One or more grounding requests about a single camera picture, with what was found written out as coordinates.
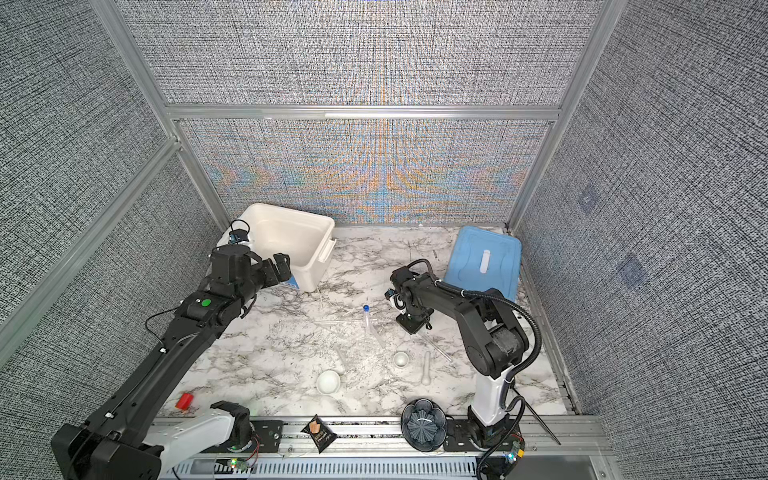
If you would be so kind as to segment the blue-capped test tube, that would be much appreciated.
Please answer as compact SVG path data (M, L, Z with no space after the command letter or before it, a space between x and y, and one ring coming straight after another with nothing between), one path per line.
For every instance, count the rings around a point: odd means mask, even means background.
M372 336L374 334L374 330L373 330L372 317L371 317L369 305L363 306L363 314L364 314L365 332L368 336Z
M446 359L447 362L453 364L454 360L449 356L447 352L445 352L443 349L441 349L434 341L429 339L428 337L424 335L419 335L419 337L424 340L428 345L430 345L438 354L440 354L443 358Z

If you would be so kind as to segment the white plastic storage bin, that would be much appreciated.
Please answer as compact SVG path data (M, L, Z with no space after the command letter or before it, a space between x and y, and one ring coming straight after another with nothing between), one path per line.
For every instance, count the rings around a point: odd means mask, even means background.
M336 244L331 217L256 203L238 217L234 227L250 230L246 245L262 258L288 255L289 282L300 291L317 289Z

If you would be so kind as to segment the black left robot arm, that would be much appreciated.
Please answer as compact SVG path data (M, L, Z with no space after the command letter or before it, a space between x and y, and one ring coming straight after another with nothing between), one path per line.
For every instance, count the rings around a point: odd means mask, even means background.
M175 466L169 444L146 437L193 363L244 317L260 290L288 281L289 255L262 258L245 245L216 247L211 271L196 291L170 309L173 318L131 376L80 425L62 425L51 449L66 479L156 479Z

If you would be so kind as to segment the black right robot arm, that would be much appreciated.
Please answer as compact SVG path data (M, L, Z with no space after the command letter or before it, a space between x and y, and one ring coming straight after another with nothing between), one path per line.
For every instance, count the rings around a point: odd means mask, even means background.
M494 288L466 290L438 278L427 260L424 273L414 261L394 270L385 298L398 311L396 322L415 335L431 327L431 317L443 314L456 323L464 352L478 374L468 408L466 432L472 442L490 448L513 427L508 398L515 377L539 357L543 345L536 320Z

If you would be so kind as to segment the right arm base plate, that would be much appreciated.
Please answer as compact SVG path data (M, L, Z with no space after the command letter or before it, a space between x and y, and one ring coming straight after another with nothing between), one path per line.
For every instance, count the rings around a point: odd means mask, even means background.
M446 439L443 449L446 452L479 452L472 437L473 423L467 419L449 417L446 423Z

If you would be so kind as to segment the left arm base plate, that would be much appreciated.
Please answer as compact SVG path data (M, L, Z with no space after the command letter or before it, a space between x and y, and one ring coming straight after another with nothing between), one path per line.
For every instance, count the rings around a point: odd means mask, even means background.
M285 423L281 420L251 420L251 434L242 446L230 446L232 453L277 453L282 441Z

